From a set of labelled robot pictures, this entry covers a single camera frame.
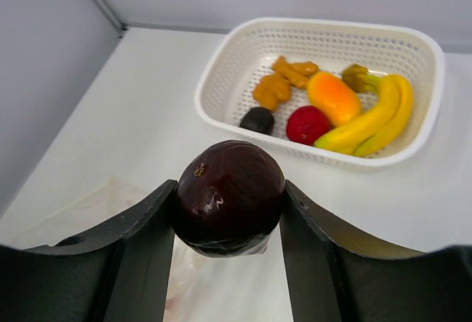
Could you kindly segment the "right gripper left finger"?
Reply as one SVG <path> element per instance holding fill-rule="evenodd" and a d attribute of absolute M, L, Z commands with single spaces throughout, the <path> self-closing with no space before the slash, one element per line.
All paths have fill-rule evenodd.
<path fill-rule="evenodd" d="M 162 321 L 175 180 L 54 246 L 1 247 L 2 321 Z"/>

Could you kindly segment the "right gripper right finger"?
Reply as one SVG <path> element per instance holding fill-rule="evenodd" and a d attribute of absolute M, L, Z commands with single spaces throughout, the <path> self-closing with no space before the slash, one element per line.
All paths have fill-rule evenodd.
<path fill-rule="evenodd" d="M 286 183 L 280 221 L 295 321 L 469 321 L 471 247 L 423 253 L 379 239 Z"/>

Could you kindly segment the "clear zip top bag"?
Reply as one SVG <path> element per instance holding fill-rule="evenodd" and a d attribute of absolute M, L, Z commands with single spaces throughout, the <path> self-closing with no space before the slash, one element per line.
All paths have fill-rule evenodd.
<path fill-rule="evenodd" d="M 1 248 L 3 321 L 162 321 L 181 238 L 208 256 L 253 253 L 277 225 L 286 193 L 168 180 L 143 200 L 53 246 Z"/>

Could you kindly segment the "dark red fake fig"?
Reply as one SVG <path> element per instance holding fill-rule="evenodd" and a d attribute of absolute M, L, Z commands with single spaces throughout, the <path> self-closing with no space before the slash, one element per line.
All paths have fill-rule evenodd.
<path fill-rule="evenodd" d="M 285 176 L 263 149 L 227 140 L 183 171 L 170 206 L 177 237 L 212 258 L 264 253 L 287 203 Z"/>

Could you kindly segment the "yellow fake banana bunch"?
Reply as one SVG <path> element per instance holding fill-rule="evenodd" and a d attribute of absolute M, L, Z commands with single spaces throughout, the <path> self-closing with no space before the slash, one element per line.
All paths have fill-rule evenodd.
<path fill-rule="evenodd" d="M 414 104 L 412 86 L 402 75 L 377 77 L 358 64 L 343 70 L 341 79 L 353 91 L 376 94 L 377 103 L 346 125 L 321 136 L 314 146 L 356 157 L 372 155 L 393 142 L 409 123 Z"/>

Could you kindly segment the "red fake fruit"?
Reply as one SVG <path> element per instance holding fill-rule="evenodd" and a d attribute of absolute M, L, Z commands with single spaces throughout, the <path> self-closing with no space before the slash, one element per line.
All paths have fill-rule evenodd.
<path fill-rule="evenodd" d="M 330 120 L 317 107 L 307 105 L 290 115 L 285 133 L 290 141 L 313 146 L 318 138 L 330 130 Z"/>

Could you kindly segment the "dark fake plum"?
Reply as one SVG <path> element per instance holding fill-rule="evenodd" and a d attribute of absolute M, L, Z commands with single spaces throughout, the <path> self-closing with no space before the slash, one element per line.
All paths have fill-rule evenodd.
<path fill-rule="evenodd" d="M 271 135 L 274 129 L 274 116 L 272 112 L 264 107 L 251 108 L 241 119 L 239 127 L 256 133 Z"/>

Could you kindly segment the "orange yellow fake mango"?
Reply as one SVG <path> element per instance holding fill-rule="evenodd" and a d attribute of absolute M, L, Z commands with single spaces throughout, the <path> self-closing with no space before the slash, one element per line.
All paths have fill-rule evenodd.
<path fill-rule="evenodd" d="M 317 107 L 334 127 L 345 125 L 362 113 L 357 93 L 327 71 L 319 71 L 312 76 L 306 92 L 310 104 Z"/>

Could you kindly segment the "orange fake food piece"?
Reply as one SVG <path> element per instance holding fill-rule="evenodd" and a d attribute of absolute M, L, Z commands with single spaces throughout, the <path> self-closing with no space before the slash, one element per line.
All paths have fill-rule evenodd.
<path fill-rule="evenodd" d="M 252 91 L 253 99 L 261 107 L 274 112 L 280 103 L 291 98 L 291 88 L 305 90 L 309 79 L 319 71 L 311 62 L 289 63 L 279 56 L 271 65 L 272 73 L 262 77 Z"/>

